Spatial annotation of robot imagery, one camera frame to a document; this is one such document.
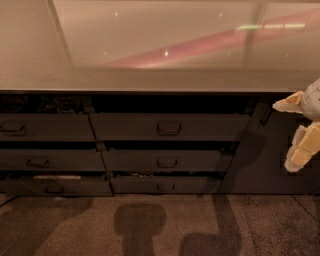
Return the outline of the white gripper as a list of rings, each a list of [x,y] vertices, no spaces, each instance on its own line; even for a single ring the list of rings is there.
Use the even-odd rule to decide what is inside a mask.
[[[284,164],[286,170],[298,172],[320,151],[320,79],[309,85],[304,92],[295,92],[275,102],[272,107],[279,112],[303,113],[306,118],[316,121],[308,127],[298,127],[287,152]]]

